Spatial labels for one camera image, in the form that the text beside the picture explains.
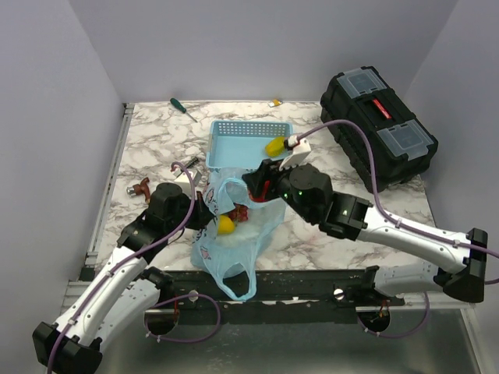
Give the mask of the light blue plastic basket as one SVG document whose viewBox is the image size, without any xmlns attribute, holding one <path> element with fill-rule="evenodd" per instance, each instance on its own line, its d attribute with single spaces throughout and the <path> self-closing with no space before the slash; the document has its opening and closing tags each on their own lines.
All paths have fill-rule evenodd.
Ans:
<svg viewBox="0 0 499 374">
<path fill-rule="evenodd" d="M 211 123 L 206 165 L 222 168 L 258 168 L 268 155 L 265 146 L 273 139 L 293 133 L 287 122 L 215 120 Z"/>
</svg>

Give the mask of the light blue plastic bag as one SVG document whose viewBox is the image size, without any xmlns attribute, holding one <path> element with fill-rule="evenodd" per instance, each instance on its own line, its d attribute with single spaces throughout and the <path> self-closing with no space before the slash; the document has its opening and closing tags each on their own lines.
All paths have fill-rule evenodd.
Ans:
<svg viewBox="0 0 499 374">
<path fill-rule="evenodd" d="M 257 258 L 283 222 L 285 203 L 275 199 L 256 203 L 250 199 L 241 168 L 212 171 L 203 191 L 203 201 L 214 219 L 193 234 L 190 261 L 210 274 L 216 285 L 233 301 L 246 302 L 257 292 Z M 248 209 L 248 220 L 235 224 L 234 231 L 222 234 L 223 216 L 237 206 Z"/>
</svg>

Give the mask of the red fake fruit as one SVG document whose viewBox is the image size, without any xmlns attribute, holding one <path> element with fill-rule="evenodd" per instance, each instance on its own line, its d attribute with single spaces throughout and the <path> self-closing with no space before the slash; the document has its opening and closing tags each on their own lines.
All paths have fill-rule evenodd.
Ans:
<svg viewBox="0 0 499 374">
<path fill-rule="evenodd" d="M 256 195 L 252 194 L 251 192 L 249 193 L 249 197 L 252 201 L 254 201 L 255 203 L 264 203 L 264 202 L 267 202 L 267 191 L 268 191 L 268 187 L 270 185 L 270 182 L 269 181 L 266 181 L 264 183 L 264 186 L 263 188 L 261 189 L 260 192 L 258 192 Z"/>
</svg>

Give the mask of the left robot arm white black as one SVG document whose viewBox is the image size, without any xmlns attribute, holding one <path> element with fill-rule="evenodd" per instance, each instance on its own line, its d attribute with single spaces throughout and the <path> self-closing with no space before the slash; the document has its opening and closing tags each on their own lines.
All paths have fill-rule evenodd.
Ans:
<svg viewBox="0 0 499 374">
<path fill-rule="evenodd" d="M 49 373 L 96 372 L 104 346 L 136 316 L 177 302 L 172 276 L 151 265 L 154 257 L 177 232 L 204 228 L 213 217 L 194 187 L 161 183 L 81 296 L 56 321 L 37 326 L 37 360 Z"/>
</svg>

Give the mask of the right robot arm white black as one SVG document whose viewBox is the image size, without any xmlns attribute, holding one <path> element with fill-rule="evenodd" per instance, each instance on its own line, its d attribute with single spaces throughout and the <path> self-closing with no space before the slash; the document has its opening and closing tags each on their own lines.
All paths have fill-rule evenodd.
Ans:
<svg viewBox="0 0 499 374">
<path fill-rule="evenodd" d="M 370 201 L 333 190 L 331 179 L 311 164 L 286 170 L 265 160 L 242 179 L 251 200 L 282 199 L 306 223 L 337 239 L 384 245 L 419 258 L 420 263 L 376 268 L 359 285 L 359 297 L 376 305 L 386 296 L 442 291 L 468 303 L 484 300 L 488 234 L 439 230 L 383 211 Z"/>
</svg>

